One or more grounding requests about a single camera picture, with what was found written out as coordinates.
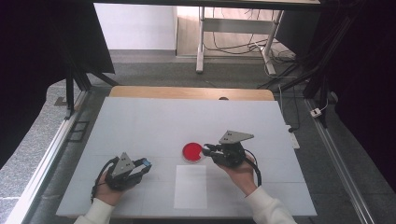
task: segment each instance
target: red plastic lid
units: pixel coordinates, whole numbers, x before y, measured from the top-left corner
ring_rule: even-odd
[[[187,161],[198,161],[201,159],[202,147],[198,143],[188,143],[183,147],[183,157]]]

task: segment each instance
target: gray floor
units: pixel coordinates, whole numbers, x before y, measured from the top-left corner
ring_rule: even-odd
[[[194,59],[176,58],[166,52],[151,53],[136,51],[111,51],[116,75],[109,75],[123,85],[186,86],[208,88],[255,89],[270,78],[264,74],[262,60],[205,59],[205,71],[195,74]],[[278,64],[277,71],[286,68]],[[82,107],[75,128],[70,133],[56,161],[43,184],[35,207],[27,223],[73,223],[73,219],[56,217],[54,214],[78,163],[97,113],[110,88],[101,80],[91,77],[97,86],[88,94],[88,101]],[[301,95],[304,85],[295,88]],[[26,135],[15,155],[0,171],[0,223],[5,223],[16,201],[21,196],[30,176],[41,160],[52,137],[55,135],[65,114],[64,105],[55,106],[58,97],[64,97],[64,82],[49,88],[48,100],[31,131]],[[343,184],[335,172],[332,161],[323,145],[304,99],[293,91],[283,92],[282,105],[285,121],[293,127],[301,146],[296,150],[304,177],[318,212],[317,217],[297,217],[298,223],[361,223],[344,191]],[[396,220],[396,195],[370,158],[354,139],[353,135],[338,120],[333,111],[333,101],[328,106],[329,130],[346,161],[364,199],[369,205],[377,223],[394,223]],[[134,223],[185,223],[185,220],[134,220]],[[131,223],[130,220],[113,220],[113,223]],[[246,223],[245,220],[194,220],[189,223]]]

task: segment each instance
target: sleeve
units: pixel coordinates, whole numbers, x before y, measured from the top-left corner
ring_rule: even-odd
[[[88,213],[78,217],[75,224],[108,224],[113,210],[114,206],[94,198]]]
[[[263,187],[258,187],[245,200],[253,210],[257,224],[296,224],[285,205],[269,196]]]

